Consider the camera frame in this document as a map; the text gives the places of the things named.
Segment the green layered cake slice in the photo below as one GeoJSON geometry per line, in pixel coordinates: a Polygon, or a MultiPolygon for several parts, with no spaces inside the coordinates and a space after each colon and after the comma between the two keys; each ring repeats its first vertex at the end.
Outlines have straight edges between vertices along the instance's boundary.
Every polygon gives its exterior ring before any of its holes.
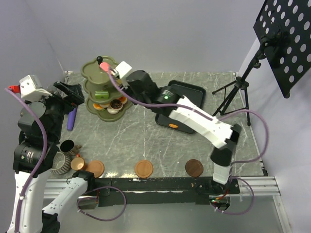
{"type": "Polygon", "coordinates": [[[97,100],[107,100],[107,99],[109,99],[109,91],[107,91],[107,90],[95,91],[95,99],[97,99],[97,100]]]}

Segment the orange glazed donut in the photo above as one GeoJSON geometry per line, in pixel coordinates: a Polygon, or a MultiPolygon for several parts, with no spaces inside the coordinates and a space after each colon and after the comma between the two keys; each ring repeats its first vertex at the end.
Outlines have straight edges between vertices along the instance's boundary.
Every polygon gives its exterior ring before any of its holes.
{"type": "Polygon", "coordinates": [[[96,111],[104,111],[105,107],[101,106],[100,104],[93,103],[93,107],[96,111]]]}

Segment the white cream donut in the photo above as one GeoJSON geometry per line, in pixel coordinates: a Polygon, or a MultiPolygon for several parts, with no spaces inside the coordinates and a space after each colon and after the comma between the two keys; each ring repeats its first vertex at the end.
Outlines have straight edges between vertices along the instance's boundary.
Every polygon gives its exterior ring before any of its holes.
{"type": "Polygon", "coordinates": [[[117,114],[117,113],[120,111],[120,109],[114,109],[114,108],[108,107],[108,108],[107,108],[107,111],[108,111],[110,114],[115,115],[115,114],[117,114]]]}

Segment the pink macaron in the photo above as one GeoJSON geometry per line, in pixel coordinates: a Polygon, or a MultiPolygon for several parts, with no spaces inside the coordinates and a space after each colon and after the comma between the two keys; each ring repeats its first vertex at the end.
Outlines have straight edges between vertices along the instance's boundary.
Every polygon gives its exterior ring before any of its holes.
{"type": "Polygon", "coordinates": [[[103,70],[104,72],[108,72],[110,70],[110,64],[107,62],[102,62],[99,64],[99,67],[101,70],[103,70]]]}

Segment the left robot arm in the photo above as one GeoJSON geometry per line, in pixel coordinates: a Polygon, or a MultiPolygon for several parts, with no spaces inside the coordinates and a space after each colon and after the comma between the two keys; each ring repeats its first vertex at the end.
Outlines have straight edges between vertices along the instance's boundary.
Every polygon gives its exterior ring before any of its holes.
{"type": "Polygon", "coordinates": [[[14,150],[15,201],[10,233],[57,233],[66,212],[85,194],[96,189],[92,172],[76,171],[66,188],[43,206],[44,191],[53,160],[59,152],[64,116],[84,103],[80,84],[57,81],[61,94],[36,87],[30,81],[6,91],[22,105],[18,127],[19,143],[14,150]]]}

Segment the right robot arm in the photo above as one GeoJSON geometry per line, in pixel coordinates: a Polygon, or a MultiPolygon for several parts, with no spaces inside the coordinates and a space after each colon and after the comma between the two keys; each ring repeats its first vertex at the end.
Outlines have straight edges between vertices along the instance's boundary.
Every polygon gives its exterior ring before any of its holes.
{"type": "Polygon", "coordinates": [[[213,145],[210,156],[214,163],[212,188],[216,193],[225,192],[229,188],[231,162],[241,127],[211,116],[172,85],[158,87],[143,70],[122,78],[122,84],[135,103],[143,103],[153,112],[190,127],[213,145]]]}

